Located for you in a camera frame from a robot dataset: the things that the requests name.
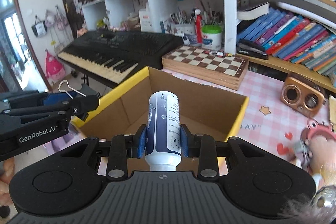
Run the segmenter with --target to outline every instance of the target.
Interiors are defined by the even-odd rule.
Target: wooden speaker
[[[325,91],[312,81],[292,72],[285,80],[280,99],[306,117],[313,118],[325,104]]]

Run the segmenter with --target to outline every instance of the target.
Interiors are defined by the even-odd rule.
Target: white bottle
[[[168,91],[149,99],[146,162],[151,171],[176,171],[181,162],[179,100]]]

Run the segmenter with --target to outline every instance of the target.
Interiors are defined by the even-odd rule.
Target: chessboard
[[[166,69],[238,90],[248,70],[249,61],[225,54],[221,57],[221,54],[223,53],[181,46],[164,55],[162,64]]]

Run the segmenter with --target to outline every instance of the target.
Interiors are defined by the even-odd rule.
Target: hand
[[[14,158],[10,158],[3,162],[3,169],[5,173],[0,176],[0,205],[2,206],[9,206],[13,204],[13,201],[9,196],[8,186],[14,176],[14,167]]]
[[[310,140],[309,150],[313,154],[310,161],[313,173],[321,173],[326,185],[335,184],[336,141],[318,135]]]

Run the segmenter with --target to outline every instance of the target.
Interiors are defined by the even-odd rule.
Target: table
[[[283,147],[292,146],[300,139],[302,130],[308,127],[309,118],[280,101],[284,84],[282,81],[248,71],[239,90],[235,91],[171,70],[163,69],[163,71],[184,80],[214,86],[249,97],[249,104],[237,136],[285,160],[287,160],[286,155],[279,155],[277,147],[279,146],[278,149],[281,151],[281,144]],[[271,113],[264,115],[260,112],[262,106],[268,107]],[[319,124],[330,124],[328,100],[314,120]],[[226,166],[220,166],[220,173],[221,175],[227,173]]]

